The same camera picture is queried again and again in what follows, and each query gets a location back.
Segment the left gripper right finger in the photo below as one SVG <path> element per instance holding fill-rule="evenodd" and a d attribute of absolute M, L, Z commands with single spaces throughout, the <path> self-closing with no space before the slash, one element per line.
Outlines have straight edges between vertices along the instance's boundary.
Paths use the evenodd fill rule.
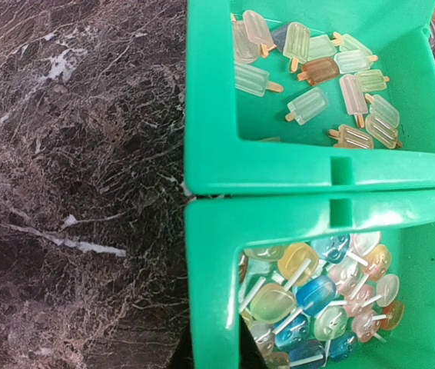
<path fill-rule="evenodd" d="M 244 319 L 240 317 L 240 369 L 266 369 L 264 358 L 250 333 Z"/>

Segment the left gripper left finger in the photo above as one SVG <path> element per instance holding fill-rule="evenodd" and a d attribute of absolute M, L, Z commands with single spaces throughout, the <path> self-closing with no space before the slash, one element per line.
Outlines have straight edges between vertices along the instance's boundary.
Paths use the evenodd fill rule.
<path fill-rule="evenodd" d="M 171 355 L 169 369 L 194 369 L 191 331 L 189 326 L 183 330 L 177 347 Z"/>

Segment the green three-compartment bin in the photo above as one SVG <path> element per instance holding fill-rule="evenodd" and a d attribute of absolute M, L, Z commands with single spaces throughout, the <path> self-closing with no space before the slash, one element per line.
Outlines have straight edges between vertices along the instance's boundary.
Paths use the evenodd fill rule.
<path fill-rule="evenodd" d="M 237 368 L 237 262 L 250 246 L 380 229 L 406 312 L 385 342 L 364 344 L 343 368 L 435 368 L 435 60 L 433 1 L 191 1 L 188 4 L 184 179 L 191 336 L 198 368 Z M 234 85 L 231 20 L 300 22 L 349 33 L 378 57 L 384 96 L 400 113 L 401 148 L 335 148 L 326 131 L 354 123 L 337 81 L 328 108 L 285 121 L 308 86 L 278 52 L 257 64 L 284 88 L 263 97 Z"/>

